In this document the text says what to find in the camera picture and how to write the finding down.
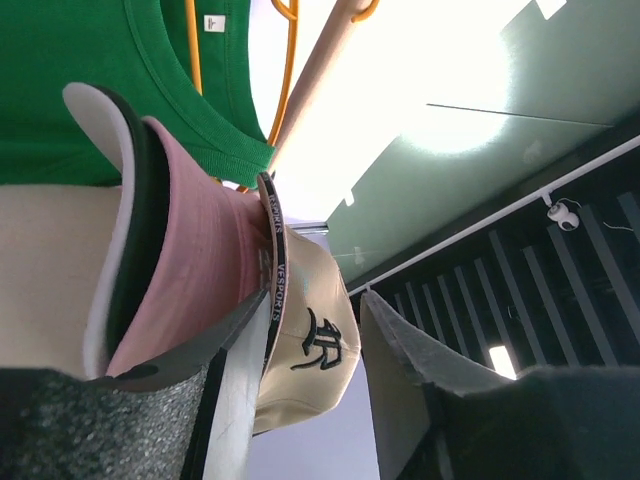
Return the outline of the black cap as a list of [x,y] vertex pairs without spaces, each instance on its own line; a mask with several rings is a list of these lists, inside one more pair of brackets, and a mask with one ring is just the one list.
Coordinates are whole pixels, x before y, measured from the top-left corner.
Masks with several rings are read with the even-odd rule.
[[[102,86],[98,88],[117,94]],[[129,107],[128,121],[135,134],[135,197],[108,319],[110,361],[149,289],[163,247],[170,203],[169,167],[162,142],[154,129]]]

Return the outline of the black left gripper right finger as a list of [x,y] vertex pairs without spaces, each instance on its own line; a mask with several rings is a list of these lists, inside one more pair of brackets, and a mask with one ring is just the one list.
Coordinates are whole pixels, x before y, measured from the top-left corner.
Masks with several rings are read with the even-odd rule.
[[635,479],[639,371],[536,367],[515,380],[360,301],[384,479]]

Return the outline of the beige mannequin head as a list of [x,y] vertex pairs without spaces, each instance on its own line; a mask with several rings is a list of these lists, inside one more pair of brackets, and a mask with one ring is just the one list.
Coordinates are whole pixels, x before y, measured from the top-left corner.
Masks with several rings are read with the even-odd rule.
[[2,187],[2,366],[84,377],[84,333],[120,199],[118,188]]

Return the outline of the pink baseball cap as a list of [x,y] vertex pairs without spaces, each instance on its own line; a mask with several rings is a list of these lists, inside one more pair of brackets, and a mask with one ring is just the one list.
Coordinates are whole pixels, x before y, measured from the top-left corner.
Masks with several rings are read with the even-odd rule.
[[166,233],[156,269],[107,373],[117,376],[220,323],[263,277],[272,251],[261,199],[212,180],[155,118],[144,123],[169,171]]

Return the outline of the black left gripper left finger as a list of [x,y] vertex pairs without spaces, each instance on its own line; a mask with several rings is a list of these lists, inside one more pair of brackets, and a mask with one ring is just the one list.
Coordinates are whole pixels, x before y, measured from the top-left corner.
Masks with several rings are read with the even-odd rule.
[[270,295],[116,377],[1,372],[5,479],[243,479]]

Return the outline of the khaki baseball cap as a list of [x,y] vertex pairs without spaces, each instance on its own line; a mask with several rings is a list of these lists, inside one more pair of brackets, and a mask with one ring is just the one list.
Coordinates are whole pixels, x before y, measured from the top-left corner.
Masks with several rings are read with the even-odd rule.
[[273,242],[271,318],[253,433],[307,421],[341,401],[360,358],[360,333],[340,269],[286,225],[271,176],[257,178]]

